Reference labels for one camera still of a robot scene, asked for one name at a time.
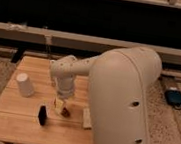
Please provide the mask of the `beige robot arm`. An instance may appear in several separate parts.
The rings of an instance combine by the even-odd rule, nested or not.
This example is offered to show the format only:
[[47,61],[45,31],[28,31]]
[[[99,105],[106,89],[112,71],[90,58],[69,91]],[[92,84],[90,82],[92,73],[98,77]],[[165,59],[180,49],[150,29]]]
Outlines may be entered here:
[[68,55],[49,66],[62,99],[74,94],[76,76],[88,77],[93,144],[150,144],[147,87],[162,66],[155,50],[118,48],[82,60]]

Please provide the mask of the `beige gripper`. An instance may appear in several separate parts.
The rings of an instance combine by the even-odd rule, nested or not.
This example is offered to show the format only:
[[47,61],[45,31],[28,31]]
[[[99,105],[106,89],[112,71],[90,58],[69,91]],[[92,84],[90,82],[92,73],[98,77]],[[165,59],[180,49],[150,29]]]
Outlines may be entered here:
[[62,115],[65,110],[65,100],[61,99],[69,99],[71,96],[75,95],[75,87],[74,85],[68,85],[68,84],[58,84],[57,88],[58,97],[55,98],[54,106],[55,106],[55,112],[59,115]]

